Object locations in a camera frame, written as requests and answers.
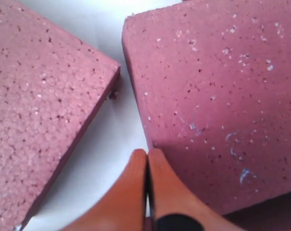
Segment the white surface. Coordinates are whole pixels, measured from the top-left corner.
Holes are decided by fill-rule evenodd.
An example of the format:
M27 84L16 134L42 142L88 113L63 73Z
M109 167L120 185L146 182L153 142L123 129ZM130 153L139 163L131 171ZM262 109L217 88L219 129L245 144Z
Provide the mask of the white surface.
M20 0L122 66L120 94L106 101L25 231L57 231L92 207L116 181L135 148L147 150L125 65L121 36L132 13L180 0Z

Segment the pink foam block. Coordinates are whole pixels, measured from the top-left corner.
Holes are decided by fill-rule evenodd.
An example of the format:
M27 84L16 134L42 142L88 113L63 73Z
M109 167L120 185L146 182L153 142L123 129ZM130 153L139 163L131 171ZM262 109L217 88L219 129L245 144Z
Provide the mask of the pink foam block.
M128 17L149 147L221 214L291 191L291 0L192 0Z
M35 213L118 75L116 61L0 0L0 231Z

